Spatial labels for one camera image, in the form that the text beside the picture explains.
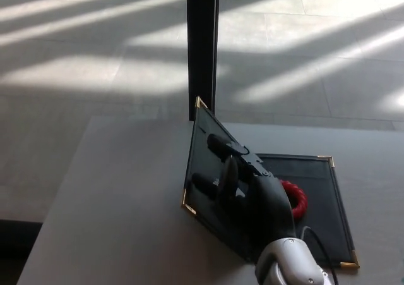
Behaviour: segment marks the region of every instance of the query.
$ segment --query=red rope coil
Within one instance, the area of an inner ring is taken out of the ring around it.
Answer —
[[[286,194],[294,197],[297,201],[297,205],[292,209],[293,218],[295,220],[301,219],[303,215],[307,211],[307,197],[303,190],[301,190],[296,184],[293,184],[289,181],[280,180],[282,183],[283,189],[286,191]]]

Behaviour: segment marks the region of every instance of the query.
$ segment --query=black cable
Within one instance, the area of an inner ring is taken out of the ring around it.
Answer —
[[[304,241],[304,235],[306,234],[306,230],[309,230],[310,233],[312,234],[313,238],[316,240],[318,246],[320,247],[321,251],[323,252],[324,256],[326,257],[326,260],[328,262],[328,265],[330,266],[331,274],[333,275],[334,279],[334,284],[339,285],[338,283],[338,278],[335,273],[335,269],[333,267],[333,264],[331,262],[330,256],[328,255],[326,248],[324,247],[323,243],[321,242],[319,236],[314,232],[313,229],[311,229],[309,226],[304,226],[302,230],[302,234],[300,235],[300,239]]]

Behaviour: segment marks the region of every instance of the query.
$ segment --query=robotic hand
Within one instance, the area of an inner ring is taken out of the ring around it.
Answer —
[[[208,137],[208,148],[224,162],[217,186],[196,185],[248,229],[251,240],[262,246],[255,275],[259,285],[331,285],[306,243],[296,238],[292,209],[279,179],[246,147],[218,135]],[[200,183],[202,175],[194,174]],[[247,183],[244,197],[238,183]]]

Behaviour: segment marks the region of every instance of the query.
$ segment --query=black pole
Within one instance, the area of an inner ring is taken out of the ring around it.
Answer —
[[[187,0],[189,119],[200,96],[215,113],[219,0]]]

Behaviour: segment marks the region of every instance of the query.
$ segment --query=white table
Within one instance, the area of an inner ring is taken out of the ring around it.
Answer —
[[[225,124],[252,151],[332,155],[361,268],[404,277],[404,135]],[[19,285],[256,284],[254,267],[180,208],[192,123],[93,118]]]

